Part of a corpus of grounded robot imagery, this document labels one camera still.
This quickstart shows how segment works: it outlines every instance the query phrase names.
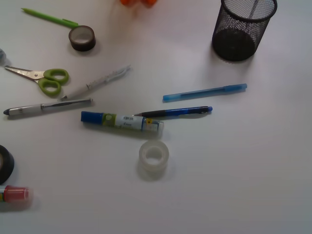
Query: black tape roll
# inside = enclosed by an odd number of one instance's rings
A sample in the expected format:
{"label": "black tape roll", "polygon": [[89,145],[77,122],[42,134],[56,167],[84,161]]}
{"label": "black tape roll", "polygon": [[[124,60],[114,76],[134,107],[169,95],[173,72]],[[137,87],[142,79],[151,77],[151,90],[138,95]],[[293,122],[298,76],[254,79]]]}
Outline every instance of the black tape roll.
{"label": "black tape roll", "polygon": [[73,28],[68,37],[72,47],[78,51],[88,51],[96,45],[94,31],[88,26],[81,25]]}
{"label": "black tape roll", "polygon": [[0,145],[0,184],[3,184],[14,169],[14,158],[2,145]]}

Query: green scissor handle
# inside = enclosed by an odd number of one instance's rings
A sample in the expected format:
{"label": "green scissor handle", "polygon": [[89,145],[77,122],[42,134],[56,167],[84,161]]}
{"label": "green scissor handle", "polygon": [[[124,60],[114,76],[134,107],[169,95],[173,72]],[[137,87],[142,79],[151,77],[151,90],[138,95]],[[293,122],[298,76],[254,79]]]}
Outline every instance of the green scissor handle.
{"label": "green scissor handle", "polygon": [[[57,79],[55,76],[64,76],[62,79]],[[43,73],[44,78],[41,78],[38,80],[38,85],[40,89],[49,96],[55,96],[60,93],[61,91],[61,85],[64,85],[68,79],[69,75],[68,72],[64,69],[50,69],[46,70]],[[46,89],[47,86],[53,86],[56,87],[56,90],[49,91]]]}
{"label": "green scissor handle", "polygon": [[[40,89],[46,94],[46,95],[49,95],[49,96],[55,96],[57,94],[60,93],[60,84],[59,82],[57,81],[53,81],[53,80],[48,80],[46,78],[41,78],[38,80],[38,85],[40,87]],[[53,91],[49,91],[46,89],[47,86],[53,86],[53,87],[56,87],[56,90],[53,90]]]}
{"label": "green scissor handle", "polygon": [[[61,76],[64,76],[64,78],[62,79],[56,79],[55,76],[58,76],[58,75],[61,75]],[[69,75],[68,75],[68,72],[64,69],[50,69],[50,70],[46,70],[44,73],[43,73],[43,76],[49,80],[53,80],[53,81],[56,81],[58,82],[60,85],[64,85],[68,79],[69,79]]]}

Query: mesh pen holder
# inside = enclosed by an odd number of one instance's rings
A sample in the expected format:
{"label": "mesh pen holder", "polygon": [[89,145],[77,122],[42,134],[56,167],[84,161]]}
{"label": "mesh pen holder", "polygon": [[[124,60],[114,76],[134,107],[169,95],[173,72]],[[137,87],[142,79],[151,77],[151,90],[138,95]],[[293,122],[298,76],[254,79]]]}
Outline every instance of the mesh pen holder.
{"label": "mesh pen holder", "polygon": [[276,0],[221,0],[214,51],[225,60],[248,59],[256,52],[276,10]]}

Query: orange object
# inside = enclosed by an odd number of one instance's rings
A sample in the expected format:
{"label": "orange object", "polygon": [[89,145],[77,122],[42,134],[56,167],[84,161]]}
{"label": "orange object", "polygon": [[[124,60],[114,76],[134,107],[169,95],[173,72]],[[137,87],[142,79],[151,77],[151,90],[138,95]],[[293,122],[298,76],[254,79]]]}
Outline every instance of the orange object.
{"label": "orange object", "polygon": [[121,4],[128,5],[130,3],[130,0],[120,0]]}
{"label": "orange object", "polygon": [[145,3],[149,5],[154,5],[157,2],[157,0],[142,0],[142,1],[144,1]]}
{"label": "orange object", "polygon": [[[132,3],[132,0],[120,0],[120,2],[123,5],[129,5]],[[141,0],[141,2],[143,2],[144,4],[147,4],[149,6],[152,6],[157,2],[157,0]]]}

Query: scissors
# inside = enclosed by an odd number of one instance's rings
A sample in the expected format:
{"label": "scissors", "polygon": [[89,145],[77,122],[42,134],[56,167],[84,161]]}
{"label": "scissors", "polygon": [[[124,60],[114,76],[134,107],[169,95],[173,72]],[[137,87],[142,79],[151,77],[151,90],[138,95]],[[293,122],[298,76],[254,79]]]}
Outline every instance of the scissors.
{"label": "scissors", "polygon": [[[6,70],[13,72],[21,77],[36,82],[40,89],[49,96],[54,96],[60,93],[61,85],[64,85],[68,79],[68,72],[64,69],[50,69],[46,71],[31,71],[16,67],[5,66]],[[57,79],[55,76],[64,76],[62,79]],[[54,86],[56,90],[49,91],[46,89],[47,86]]]}

